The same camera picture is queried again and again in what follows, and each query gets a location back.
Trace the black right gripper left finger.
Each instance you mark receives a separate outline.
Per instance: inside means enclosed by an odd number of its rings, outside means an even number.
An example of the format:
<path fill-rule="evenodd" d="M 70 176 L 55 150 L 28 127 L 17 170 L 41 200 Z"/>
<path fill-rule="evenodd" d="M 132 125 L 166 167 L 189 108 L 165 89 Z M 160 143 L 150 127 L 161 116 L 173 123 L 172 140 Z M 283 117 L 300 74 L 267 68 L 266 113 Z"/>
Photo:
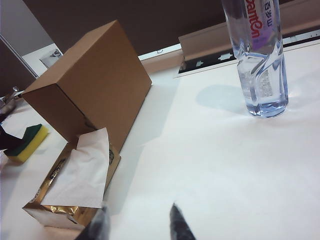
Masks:
<path fill-rule="evenodd" d="M 109 240 L 111 218 L 108 206 L 102 203 L 90 223 L 77 236 L 78 240 Z"/>

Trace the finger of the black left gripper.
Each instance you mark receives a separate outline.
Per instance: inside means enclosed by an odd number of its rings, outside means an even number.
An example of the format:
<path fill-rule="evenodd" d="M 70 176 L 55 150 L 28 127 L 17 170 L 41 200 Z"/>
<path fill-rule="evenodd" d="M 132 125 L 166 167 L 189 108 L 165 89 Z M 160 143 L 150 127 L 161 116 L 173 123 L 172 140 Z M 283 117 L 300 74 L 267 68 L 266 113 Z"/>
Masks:
<path fill-rule="evenodd" d="M 7 133 L 2 126 L 0 126 L 0 149 L 14 151 L 24 144 L 22 138 Z"/>

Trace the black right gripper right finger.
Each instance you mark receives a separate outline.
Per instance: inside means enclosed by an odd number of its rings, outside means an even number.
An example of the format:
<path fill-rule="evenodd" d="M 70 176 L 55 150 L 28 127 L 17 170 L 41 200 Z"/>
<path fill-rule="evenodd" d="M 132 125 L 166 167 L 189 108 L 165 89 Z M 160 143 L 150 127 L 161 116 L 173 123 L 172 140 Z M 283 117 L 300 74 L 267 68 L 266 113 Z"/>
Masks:
<path fill-rule="evenodd" d="M 191 228 L 186 222 L 184 215 L 176 203 L 172 204 L 169 212 L 170 239 L 171 240 L 195 240 Z"/>

